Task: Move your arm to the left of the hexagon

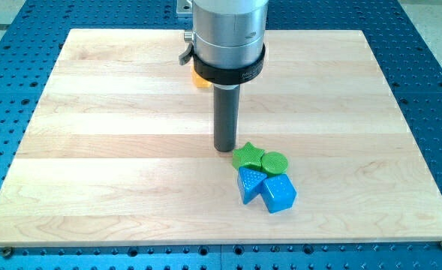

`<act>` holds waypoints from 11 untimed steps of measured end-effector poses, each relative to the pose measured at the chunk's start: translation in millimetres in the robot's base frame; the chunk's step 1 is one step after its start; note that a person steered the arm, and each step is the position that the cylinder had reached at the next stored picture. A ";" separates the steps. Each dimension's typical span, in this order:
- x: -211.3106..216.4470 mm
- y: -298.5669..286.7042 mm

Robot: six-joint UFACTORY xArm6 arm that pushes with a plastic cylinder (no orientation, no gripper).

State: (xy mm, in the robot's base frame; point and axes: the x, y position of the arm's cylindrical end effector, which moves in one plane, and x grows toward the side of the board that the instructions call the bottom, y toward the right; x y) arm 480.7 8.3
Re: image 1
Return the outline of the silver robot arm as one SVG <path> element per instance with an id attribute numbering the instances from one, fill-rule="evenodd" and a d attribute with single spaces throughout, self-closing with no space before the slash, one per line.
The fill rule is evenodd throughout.
<path id="1" fill-rule="evenodd" d="M 263 50 L 268 0 L 193 0 L 194 56 L 214 68 L 252 65 Z"/>

